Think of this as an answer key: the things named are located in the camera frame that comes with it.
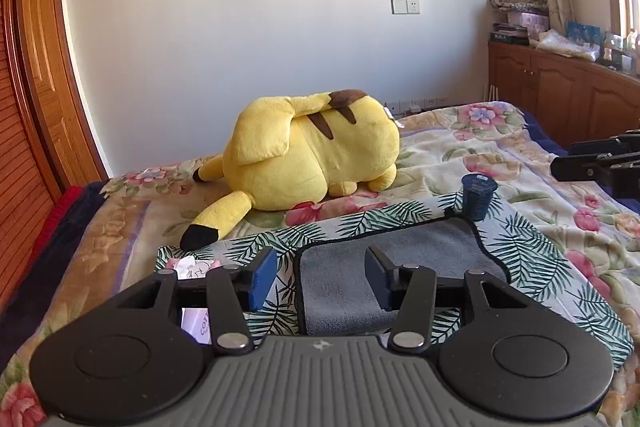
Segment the wooden wardrobe door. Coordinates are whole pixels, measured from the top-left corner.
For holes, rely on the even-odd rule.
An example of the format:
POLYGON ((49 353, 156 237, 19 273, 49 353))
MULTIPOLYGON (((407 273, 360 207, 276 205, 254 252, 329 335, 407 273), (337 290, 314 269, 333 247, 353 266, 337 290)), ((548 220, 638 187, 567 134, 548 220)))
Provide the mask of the wooden wardrobe door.
POLYGON ((63 0, 1 0, 1 302, 42 251, 73 185, 106 179, 82 107, 63 0))

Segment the pink tissue pack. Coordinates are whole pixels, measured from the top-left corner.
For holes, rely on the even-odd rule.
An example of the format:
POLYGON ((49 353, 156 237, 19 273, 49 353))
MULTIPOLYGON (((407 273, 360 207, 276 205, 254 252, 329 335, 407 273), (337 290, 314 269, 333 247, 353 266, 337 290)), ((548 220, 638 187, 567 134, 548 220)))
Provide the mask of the pink tissue pack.
MULTIPOLYGON (((222 267, 219 260, 196 259, 193 255, 182 258, 170 258, 165 265, 166 270, 177 273, 179 281, 204 279, 210 270, 222 267)), ((209 345, 210 332, 206 299, 196 296, 194 301, 186 300, 181 307, 181 328, 189 333, 198 343, 209 345)))

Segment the yellow Pikachu plush toy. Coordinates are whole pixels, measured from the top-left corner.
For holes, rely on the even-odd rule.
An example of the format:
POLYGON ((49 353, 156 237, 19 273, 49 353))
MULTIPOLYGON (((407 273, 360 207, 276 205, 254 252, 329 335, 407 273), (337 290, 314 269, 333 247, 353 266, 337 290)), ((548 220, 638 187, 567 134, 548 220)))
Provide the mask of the yellow Pikachu plush toy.
POLYGON ((224 151, 194 171, 194 181, 223 179, 230 192, 193 219, 181 249, 216 243, 253 209, 318 204, 360 184, 386 190, 396 179, 400 129, 388 107, 360 90, 258 98, 242 110, 224 151))

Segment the white wall power sockets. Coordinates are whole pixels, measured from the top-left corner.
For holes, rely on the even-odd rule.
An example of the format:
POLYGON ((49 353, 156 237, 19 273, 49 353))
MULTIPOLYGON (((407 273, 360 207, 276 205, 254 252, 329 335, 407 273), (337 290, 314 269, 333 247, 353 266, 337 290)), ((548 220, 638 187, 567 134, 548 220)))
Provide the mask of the white wall power sockets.
POLYGON ((446 96, 431 96, 431 98, 412 98, 405 101, 384 102, 393 115, 406 116, 419 114, 434 108, 442 108, 448 105, 446 96))

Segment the clutter pile on cabinet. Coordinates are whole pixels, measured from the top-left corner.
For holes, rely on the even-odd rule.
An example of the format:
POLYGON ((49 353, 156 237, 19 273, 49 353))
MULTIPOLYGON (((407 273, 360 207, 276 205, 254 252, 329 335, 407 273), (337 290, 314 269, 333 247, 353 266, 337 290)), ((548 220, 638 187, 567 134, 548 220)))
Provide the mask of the clutter pile on cabinet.
POLYGON ((536 49, 564 57, 599 63, 625 74, 639 75, 639 33, 631 29, 626 37, 599 27, 567 20, 554 29, 548 0, 488 0, 503 22, 494 23, 491 39, 536 49))

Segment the floral bed blanket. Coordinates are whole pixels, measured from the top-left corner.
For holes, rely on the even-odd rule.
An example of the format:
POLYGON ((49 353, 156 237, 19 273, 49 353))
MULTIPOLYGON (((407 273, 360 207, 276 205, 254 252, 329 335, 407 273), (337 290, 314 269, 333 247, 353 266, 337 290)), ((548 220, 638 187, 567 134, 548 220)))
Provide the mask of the floral bed blanket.
MULTIPOLYGON (((504 102, 430 110, 404 119, 394 184, 378 194, 360 190, 288 212, 249 213, 227 236, 329 220, 374 204, 460 194, 461 178, 483 173, 497 195, 521 213, 587 277, 631 335, 634 349, 617 367, 600 410, 611 426, 639 421, 639 206, 616 202, 591 182, 560 183, 550 165, 560 155, 529 115, 504 102)), ((196 160, 120 176, 102 188, 101 208, 67 254, 44 255, 43 271, 62 271, 53 293, 37 303, 20 295, 21 312, 2 326, 1 421, 37 426, 43 410, 28 376, 35 349, 49 335, 156 269, 162 246, 180 234, 226 184, 197 184, 196 160)))

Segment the palm leaf print cloth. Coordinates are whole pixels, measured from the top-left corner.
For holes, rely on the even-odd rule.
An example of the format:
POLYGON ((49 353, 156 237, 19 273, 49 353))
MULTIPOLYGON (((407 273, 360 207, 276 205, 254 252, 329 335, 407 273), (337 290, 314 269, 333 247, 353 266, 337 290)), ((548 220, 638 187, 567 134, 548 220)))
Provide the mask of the palm leaf print cloth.
MULTIPOLYGON (((267 335, 297 335, 301 332, 295 306, 294 262, 301 249, 440 218, 461 218, 460 209, 458 193, 395 204, 382 202, 329 220, 314 218, 293 222, 285 228, 232 237, 193 253, 175 246, 162 246, 155 266, 165 269, 170 258, 193 255, 196 259, 219 260, 235 268, 248 265, 262 248, 270 247, 278 257, 278 273, 262 307, 246 314, 247 324, 255 341, 262 341, 267 335)), ((616 367, 623 365, 634 349, 627 327, 551 239, 499 196, 492 200, 487 217, 474 225, 485 248, 506 265, 513 287, 585 329, 608 348, 616 367)))

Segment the grey folded towel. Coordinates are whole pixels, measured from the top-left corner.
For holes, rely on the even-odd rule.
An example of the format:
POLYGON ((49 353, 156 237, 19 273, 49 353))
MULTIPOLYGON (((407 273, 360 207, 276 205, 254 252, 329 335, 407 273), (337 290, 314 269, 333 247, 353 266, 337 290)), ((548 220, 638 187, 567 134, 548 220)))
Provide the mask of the grey folded towel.
POLYGON ((482 269, 503 282, 511 280, 504 262, 483 245, 474 223, 460 217, 309 245, 294 262, 299 332, 368 335, 390 328, 397 313, 378 306, 364 271, 370 246, 382 249, 396 265, 425 265, 439 277, 461 279, 466 271, 482 269))

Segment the wooden low cabinet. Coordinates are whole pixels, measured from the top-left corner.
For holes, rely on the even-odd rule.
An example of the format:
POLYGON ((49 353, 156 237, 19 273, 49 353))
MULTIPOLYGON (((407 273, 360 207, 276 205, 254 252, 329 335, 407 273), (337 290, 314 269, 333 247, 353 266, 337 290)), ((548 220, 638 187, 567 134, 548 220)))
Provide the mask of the wooden low cabinet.
POLYGON ((531 46, 488 43, 489 98, 532 114, 562 147, 639 127, 639 80, 531 46))

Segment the dark blue cup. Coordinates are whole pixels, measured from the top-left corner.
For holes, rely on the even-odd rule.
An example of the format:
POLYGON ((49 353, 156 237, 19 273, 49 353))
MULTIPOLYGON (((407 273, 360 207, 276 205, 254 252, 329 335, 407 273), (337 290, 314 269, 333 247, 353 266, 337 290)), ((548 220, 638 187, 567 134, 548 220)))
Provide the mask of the dark blue cup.
POLYGON ((498 183, 483 173, 469 173, 462 179, 462 213, 472 221, 482 221, 488 213, 489 206, 498 183))

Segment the white wall switch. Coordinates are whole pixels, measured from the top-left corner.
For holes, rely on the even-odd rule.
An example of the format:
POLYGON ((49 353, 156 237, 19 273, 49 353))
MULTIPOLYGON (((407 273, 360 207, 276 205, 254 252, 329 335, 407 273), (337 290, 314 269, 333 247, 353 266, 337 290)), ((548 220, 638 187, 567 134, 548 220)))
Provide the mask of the white wall switch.
POLYGON ((394 15, 419 15, 421 13, 419 0, 392 0, 390 7, 394 15))

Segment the red blanket edge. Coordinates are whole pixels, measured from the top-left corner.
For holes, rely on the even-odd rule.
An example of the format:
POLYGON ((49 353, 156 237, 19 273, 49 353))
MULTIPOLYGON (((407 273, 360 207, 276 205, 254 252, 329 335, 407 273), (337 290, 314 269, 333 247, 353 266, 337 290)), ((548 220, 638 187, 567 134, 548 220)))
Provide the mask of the red blanket edge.
POLYGON ((52 239, 58 225, 65 217, 68 210, 72 208, 74 204, 80 199, 80 196, 84 193, 84 189, 79 185, 70 186, 64 194, 54 204, 49 211, 46 219, 44 219, 43 225, 40 229, 38 236, 36 237, 34 245, 32 245, 32 253, 28 258, 30 263, 34 263, 40 257, 44 248, 48 246, 52 239))

